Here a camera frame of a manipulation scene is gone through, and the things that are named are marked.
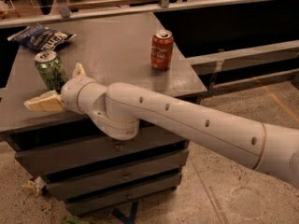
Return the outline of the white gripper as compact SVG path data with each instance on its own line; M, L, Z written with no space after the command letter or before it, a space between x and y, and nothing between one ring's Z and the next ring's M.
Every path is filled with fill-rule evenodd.
M72 79L69 79L61 89L61 95L57 91L47 91L40 96L25 101L24 106L35 112L60 112L64 108L81 114L78 107L78 96L82 89L95 80L85 76L85 70L81 63L75 64Z

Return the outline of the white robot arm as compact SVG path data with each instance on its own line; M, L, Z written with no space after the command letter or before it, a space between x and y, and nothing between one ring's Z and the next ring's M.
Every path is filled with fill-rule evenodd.
M24 103L42 112L85 114L117 140L134 138L139 121L162 127L223 157L299 187L299 131L192 104L128 83L103 86L76 64L61 91Z

